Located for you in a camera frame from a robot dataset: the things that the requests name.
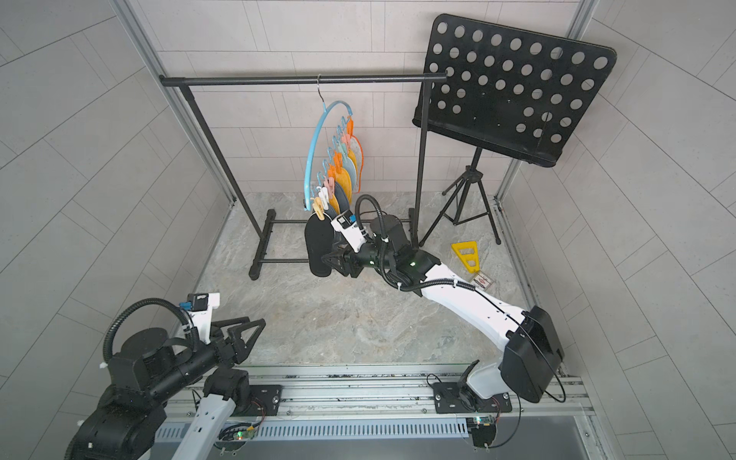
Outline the black shoe insole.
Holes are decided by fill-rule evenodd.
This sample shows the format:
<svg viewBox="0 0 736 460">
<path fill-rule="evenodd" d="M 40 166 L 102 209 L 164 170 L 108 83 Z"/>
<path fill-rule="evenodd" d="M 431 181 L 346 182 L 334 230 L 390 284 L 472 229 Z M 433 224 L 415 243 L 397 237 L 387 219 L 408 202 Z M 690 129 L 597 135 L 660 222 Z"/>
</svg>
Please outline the black shoe insole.
<svg viewBox="0 0 736 460">
<path fill-rule="evenodd" d="M 328 218 L 320 220 L 312 214 L 305 226 L 305 243 L 308 252 L 310 272 L 316 277 L 328 277 L 332 269 L 322 261 L 322 257 L 333 249 L 335 230 Z"/>
</svg>

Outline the black garment rack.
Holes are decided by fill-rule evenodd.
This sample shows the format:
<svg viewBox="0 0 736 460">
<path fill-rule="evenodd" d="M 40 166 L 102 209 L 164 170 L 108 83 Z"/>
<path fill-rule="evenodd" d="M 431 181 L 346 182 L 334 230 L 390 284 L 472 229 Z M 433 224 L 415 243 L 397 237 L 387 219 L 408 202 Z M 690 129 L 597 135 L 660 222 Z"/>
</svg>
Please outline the black garment rack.
<svg viewBox="0 0 736 460">
<path fill-rule="evenodd" d="M 245 190 L 254 193 L 296 193 L 299 209 L 312 211 L 311 175 L 321 167 L 318 144 L 325 134 L 324 125 L 336 107 L 342 107 L 348 119 L 355 108 L 344 97 L 320 105 L 320 117 L 306 126 L 293 126 L 280 87 L 292 95 L 301 86 L 320 89 L 324 85 L 405 85 L 418 88 L 417 100 L 429 99 L 433 84 L 446 82 L 443 74 L 314 75 L 314 76 L 228 76 L 228 77 L 158 77 L 158 84 L 179 97 L 189 110 L 191 130 L 204 143 L 215 167 L 226 180 L 233 201 L 245 210 L 258 245 L 253 253 L 248 276 L 256 281 L 263 267 L 276 264 L 268 257 L 274 226 L 283 223 L 275 210 L 257 220 L 247 201 Z"/>
</svg>

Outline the blue multi-clip hanger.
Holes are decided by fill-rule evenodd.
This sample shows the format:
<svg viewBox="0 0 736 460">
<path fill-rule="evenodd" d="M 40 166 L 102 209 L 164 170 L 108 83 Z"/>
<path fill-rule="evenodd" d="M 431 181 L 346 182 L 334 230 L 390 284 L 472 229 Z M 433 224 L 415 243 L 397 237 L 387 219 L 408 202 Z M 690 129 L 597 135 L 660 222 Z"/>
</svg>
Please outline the blue multi-clip hanger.
<svg viewBox="0 0 736 460">
<path fill-rule="evenodd" d="M 321 166 L 321 161 L 327 158 L 326 151 L 332 146 L 332 142 L 328 140 L 326 124 L 338 107 L 344 111 L 347 118 L 351 118 L 354 114 L 352 107 L 345 101 L 326 101 L 321 91 L 321 84 L 327 84 L 327 78 L 318 74 L 315 80 L 315 87 L 319 101 L 322 103 L 322 112 L 310 138 L 306 166 L 304 168 L 303 204 L 306 211 L 312 211 L 312 199 L 316 197 L 315 188 L 321 185 L 321 179 L 317 178 L 317 174 L 325 171 Z"/>
</svg>

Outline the dark grey shoe insole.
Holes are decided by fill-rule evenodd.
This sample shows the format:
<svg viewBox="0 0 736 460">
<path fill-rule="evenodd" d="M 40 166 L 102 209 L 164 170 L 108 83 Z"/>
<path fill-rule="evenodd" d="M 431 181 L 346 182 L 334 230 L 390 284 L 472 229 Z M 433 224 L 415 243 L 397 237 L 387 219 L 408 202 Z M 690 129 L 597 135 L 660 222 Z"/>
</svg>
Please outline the dark grey shoe insole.
<svg viewBox="0 0 736 460">
<path fill-rule="evenodd" d="M 335 200 L 338 204 L 338 213 L 344 213 L 350 210 L 350 201 L 339 184 L 335 184 Z"/>
</svg>

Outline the orange yellow shoe insole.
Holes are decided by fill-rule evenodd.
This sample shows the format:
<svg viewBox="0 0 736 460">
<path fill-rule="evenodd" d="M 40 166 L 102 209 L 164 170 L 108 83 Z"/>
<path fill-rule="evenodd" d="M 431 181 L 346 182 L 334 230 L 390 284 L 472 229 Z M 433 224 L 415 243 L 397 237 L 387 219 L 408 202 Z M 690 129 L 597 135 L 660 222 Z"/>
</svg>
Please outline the orange yellow shoe insole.
<svg viewBox="0 0 736 460">
<path fill-rule="evenodd" d="M 351 202 L 353 188 L 350 174 L 342 166 L 331 166 L 331 172 L 333 178 L 335 179 L 335 183 L 340 185 L 343 192 L 345 193 L 345 196 L 347 197 L 348 202 Z"/>
</svg>

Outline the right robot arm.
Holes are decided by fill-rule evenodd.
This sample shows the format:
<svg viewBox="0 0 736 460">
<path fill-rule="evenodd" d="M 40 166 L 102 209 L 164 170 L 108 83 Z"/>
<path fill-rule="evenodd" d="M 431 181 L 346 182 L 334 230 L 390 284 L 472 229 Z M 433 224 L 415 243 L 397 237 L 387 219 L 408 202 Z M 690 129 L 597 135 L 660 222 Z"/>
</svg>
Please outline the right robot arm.
<svg viewBox="0 0 736 460">
<path fill-rule="evenodd" d="M 377 216 L 363 223 L 358 211 L 330 217 L 317 211 L 324 245 L 318 249 L 324 272 L 356 278 L 372 268 L 391 289 L 433 301 L 481 331 L 500 350 L 498 360 L 470 365 L 459 386 L 468 404 L 511 391 L 536 404 L 558 377 L 564 352 L 549 313 L 510 305 L 461 279 L 437 257 L 411 245 L 400 220 L 387 215 L 375 197 L 363 195 Z"/>
</svg>

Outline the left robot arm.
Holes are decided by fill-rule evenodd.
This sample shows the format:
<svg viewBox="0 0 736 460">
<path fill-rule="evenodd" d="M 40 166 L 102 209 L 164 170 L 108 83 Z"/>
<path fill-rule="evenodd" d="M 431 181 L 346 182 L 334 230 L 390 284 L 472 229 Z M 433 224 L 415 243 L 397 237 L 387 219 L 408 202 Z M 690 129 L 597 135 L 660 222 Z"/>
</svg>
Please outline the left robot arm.
<svg viewBox="0 0 736 460">
<path fill-rule="evenodd" d="M 247 371 L 238 367 L 251 354 L 266 322 L 247 316 L 215 321 L 212 315 L 219 304 L 216 293 L 191 293 L 178 305 L 146 298 L 123 310 L 103 338 L 102 366 L 111 383 L 72 437 L 65 458 L 149 458 L 155 435 L 167 419 L 168 401 L 198 381 L 204 388 L 195 419 L 174 456 L 205 459 L 215 446 L 235 452 L 254 439 L 262 421 L 234 425 L 227 421 L 249 410 L 266 417 L 266 406 L 251 393 Z M 122 325 L 150 306 L 171 312 L 182 327 L 182 337 L 150 327 L 116 349 Z"/>
</svg>

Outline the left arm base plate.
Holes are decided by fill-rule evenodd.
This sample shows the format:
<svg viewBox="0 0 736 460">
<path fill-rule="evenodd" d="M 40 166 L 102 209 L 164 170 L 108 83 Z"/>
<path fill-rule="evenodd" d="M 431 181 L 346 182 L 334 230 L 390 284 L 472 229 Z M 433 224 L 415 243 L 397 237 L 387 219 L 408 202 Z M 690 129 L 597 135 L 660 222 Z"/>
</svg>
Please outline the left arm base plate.
<svg viewBox="0 0 736 460">
<path fill-rule="evenodd" d="M 251 385 L 248 398 L 237 406 L 232 417 L 275 417 L 282 399 L 282 385 Z"/>
</svg>

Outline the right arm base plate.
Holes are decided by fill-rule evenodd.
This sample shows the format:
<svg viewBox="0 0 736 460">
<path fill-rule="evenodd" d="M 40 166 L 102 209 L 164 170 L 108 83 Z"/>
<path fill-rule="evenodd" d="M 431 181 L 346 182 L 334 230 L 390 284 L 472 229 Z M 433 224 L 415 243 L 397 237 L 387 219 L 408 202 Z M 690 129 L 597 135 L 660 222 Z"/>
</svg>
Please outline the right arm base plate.
<svg viewBox="0 0 736 460">
<path fill-rule="evenodd" d="M 457 383 L 431 383 L 433 402 L 437 414 L 504 414 L 513 411 L 513 406 L 506 393 L 496 394 L 483 400 L 467 386 Z"/>
</svg>

